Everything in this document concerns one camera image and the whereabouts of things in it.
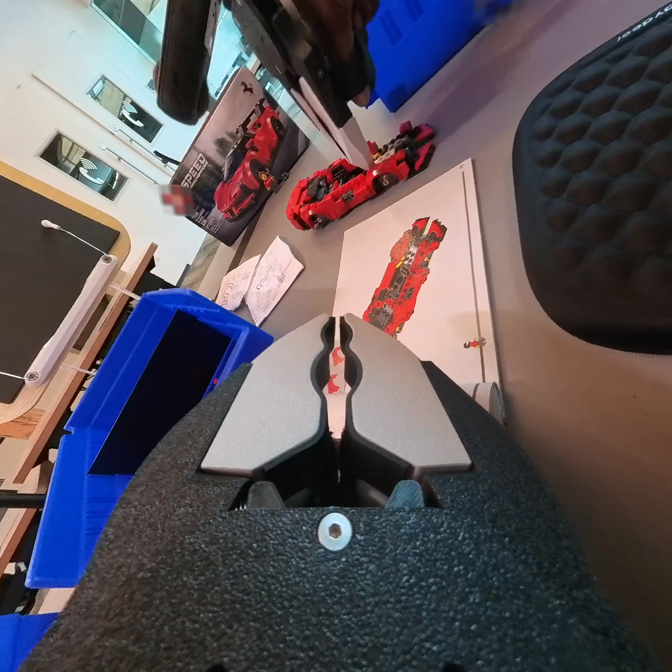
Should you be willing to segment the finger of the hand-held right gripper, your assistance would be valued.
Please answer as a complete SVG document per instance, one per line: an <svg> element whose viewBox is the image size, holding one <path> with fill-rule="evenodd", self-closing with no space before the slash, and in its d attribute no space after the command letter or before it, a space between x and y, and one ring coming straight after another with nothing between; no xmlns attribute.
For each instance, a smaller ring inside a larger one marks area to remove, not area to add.
<svg viewBox="0 0 672 672"><path fill-rule="evenodd" d="M350 164L363 170L374 167L372 151L348 104L338 105L336 112L329 113L305 78L299 78L298 89L291 88L290 96L321 137L337 148ZM345 112L344 120L336 119L337 112Z"/></svg>

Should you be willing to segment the white jointed arm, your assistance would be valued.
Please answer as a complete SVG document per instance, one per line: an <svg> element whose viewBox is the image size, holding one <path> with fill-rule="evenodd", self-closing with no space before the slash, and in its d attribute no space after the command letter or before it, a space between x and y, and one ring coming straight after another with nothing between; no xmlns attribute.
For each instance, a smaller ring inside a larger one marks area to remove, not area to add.
<svg viewBox="0 0 672 672"><path fill-rule="evenodd" d="M36 388L50 381L113 281L118 265L114 255L106 254L100 258L54 335L29 366L23 377L26 387Z"/></svg>

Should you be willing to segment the open blue plastic bin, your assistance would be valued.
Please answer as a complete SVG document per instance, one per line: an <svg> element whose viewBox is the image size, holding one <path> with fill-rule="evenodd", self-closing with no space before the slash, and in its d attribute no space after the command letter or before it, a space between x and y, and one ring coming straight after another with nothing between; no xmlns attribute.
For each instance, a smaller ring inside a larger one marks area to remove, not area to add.
<svg viewBox="0 0 672 672"><path fill-rule="evenodd" d="M143 294L65 425L26 586L75 587L158 442L272 343L269 333L194 291Z"/></svg>

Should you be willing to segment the white instruction booklet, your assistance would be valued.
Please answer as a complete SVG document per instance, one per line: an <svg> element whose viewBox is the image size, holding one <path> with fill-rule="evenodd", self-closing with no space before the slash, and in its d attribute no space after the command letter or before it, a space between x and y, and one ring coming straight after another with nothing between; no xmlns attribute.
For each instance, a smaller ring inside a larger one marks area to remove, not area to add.
<svg viewBox="0 0 672 672"><path fill-rule="evenodd" d="M357 315L463 389L501 387L471 158L347 230L339 268L336 316Z"/></svg>

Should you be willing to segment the printed paper sheet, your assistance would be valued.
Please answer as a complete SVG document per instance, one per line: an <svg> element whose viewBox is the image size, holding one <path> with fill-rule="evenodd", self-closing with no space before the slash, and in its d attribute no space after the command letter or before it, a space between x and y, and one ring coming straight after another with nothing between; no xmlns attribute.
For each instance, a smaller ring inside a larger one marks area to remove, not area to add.
<svg viewBox="0 0 672 672"><path fill-rule="evenodd" d="M220 285L214 302L231 312L236 311L245 297L260 255L254 256L227 273Z"/></svg>
<svg viewBox="0 0 672 672"><path fill-rule="evenodd" d="M276 237L260 257L245 293L245 304L256 327L265 322L304 268L290 246Z"/></svg>

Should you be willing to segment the toy car set box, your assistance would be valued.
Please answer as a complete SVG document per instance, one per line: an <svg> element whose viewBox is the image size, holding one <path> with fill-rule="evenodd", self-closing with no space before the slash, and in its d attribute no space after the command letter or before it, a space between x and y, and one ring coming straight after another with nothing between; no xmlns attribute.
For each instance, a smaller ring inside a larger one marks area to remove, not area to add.
<svg viewBox="0 0 672 672"><path fill-rule="evenodd" d="M305 133L242 66L171 180L191 196L184 216L232 247L308 146Z"/></svg>

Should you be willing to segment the red toy brick car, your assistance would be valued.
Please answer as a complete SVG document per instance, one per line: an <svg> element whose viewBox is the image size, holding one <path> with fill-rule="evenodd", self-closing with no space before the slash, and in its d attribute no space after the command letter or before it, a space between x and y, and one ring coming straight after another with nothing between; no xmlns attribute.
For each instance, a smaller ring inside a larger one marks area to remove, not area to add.
<svg viewBox="0 0 672 672"><path fill-rule="evenodd" d="M426 169L435 152L435 130L429 124L400 125L388 143L367 145L374 161L362 169L347 159L298 181L286 207L286 217L298 231L322 229L373 200L398 183Z"/></svg>

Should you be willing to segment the blue plastic container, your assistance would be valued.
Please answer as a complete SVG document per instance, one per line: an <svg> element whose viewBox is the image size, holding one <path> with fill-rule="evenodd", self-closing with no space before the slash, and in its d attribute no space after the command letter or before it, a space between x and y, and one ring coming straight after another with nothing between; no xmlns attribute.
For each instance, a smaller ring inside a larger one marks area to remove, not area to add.
<svg viewBox="0 0 672 672"><path fill-rule="evenodd" d="M17 671L58 613L1 616L1 671Z"/></svg>

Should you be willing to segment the black board with wooden frame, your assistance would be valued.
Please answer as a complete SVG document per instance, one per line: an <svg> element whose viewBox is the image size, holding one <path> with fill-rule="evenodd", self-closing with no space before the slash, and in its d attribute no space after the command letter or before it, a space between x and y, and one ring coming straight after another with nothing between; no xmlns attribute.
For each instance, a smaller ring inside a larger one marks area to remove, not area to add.
<svg viewBox="0 0 672 672"><path fill-rule="evenodd" d="M1 162L1 423L32 410L64 364L47 384L26 387L100 258L118 258L117 276L129 253L115 218Z"/></svg>

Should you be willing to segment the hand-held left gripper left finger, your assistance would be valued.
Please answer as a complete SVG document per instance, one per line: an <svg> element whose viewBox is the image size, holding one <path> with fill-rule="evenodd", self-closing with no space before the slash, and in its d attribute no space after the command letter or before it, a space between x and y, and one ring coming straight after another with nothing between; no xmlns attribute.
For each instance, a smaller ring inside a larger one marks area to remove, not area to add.
<svg viewBox="0 0 672 672"><path fill-rule="evenodd" d="M337 454L323 389L335 318L322 314L251 364L201 463L203 470L272 470L294 458L330 464Z"/></svg>

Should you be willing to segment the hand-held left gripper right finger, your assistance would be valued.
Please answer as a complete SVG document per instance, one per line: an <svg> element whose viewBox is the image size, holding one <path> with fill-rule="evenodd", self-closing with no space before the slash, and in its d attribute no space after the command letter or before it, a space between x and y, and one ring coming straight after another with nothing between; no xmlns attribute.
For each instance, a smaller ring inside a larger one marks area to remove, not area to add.
<svg viewBox="0 0 672 672"><path fill-rule="evenodd" d="M340 318L345 428L396 466L467 470L472 461L421 360L362 318Z"/></svg>

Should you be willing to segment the person's right hand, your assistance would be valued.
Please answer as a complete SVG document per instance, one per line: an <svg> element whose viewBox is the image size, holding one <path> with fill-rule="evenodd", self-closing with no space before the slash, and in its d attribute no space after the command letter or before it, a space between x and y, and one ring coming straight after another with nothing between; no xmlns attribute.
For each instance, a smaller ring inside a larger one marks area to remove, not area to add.
<svg viewBox="0 0 672 672"><path fill-rule="evenodd" d="M337 86L360 107L369 104L376 68L369 49L368 25L379 1L325 1L323 27L326 52Z"/></svg>

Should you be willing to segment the dark wall sign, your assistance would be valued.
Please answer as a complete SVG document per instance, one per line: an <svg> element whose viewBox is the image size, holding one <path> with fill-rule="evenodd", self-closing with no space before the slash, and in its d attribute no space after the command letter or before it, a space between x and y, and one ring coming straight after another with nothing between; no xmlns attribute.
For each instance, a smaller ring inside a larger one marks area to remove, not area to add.
<svg viewBox="0 0 672 672"><path fill-rule="evenodd" d="M161 122L104 75L91 86L88 96L149 144L163 128Z"/></svg>
<svg viewBox="0 0 672 672"><path fill-rule="evenodd" d="M44 162L114 202L128 178L62 132L55 132L38 153Z"/></svg>

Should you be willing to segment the black textured cushion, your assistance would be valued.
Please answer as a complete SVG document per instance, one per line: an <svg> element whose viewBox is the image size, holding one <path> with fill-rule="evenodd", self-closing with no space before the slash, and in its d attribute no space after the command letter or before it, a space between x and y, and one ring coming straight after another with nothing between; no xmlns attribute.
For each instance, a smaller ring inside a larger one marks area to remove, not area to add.
<svg viewBox="0 0 672 672"><path fill-rule="evenodd" d="M535 96L512 150L525 274L584 342L671 355L671 2Z"/></svg>

